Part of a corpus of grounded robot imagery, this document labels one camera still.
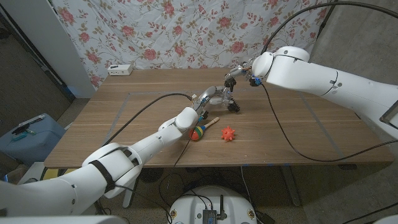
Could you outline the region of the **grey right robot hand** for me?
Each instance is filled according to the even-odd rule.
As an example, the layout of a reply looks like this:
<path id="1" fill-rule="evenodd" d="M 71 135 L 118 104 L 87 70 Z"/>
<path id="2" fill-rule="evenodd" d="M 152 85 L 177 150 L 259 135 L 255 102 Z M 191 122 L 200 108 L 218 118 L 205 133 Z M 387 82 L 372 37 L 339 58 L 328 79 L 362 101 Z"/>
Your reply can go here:
<path id="1" fill-rule="evenodd" d="M 228 81 L 232 78 L 238 76 L 243 76 L 246 80 L 252 78 L 252 65 L 254 63 L 254 58 L 244 59 L 237 67 L 232 68 L 225 76 L 224 80 Z"/>

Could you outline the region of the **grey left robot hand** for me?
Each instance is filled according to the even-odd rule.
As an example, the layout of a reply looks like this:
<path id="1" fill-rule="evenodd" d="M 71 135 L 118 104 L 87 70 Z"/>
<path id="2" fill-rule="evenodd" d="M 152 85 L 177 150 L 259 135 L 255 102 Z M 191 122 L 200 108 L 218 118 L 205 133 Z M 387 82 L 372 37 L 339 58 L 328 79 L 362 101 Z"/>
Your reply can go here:
<path id="1" fill-rule="evenodd" d="M 232 105 L 234 100 L 231 96 L 229 87 L 211 86 L 205 90 L 198 98 L 193 99 L 193 109 L 197 112 L 200 119 L 207 119 L 208 112 L 205 110 L 207 104 L 222 104 L 226 107 Z"/>

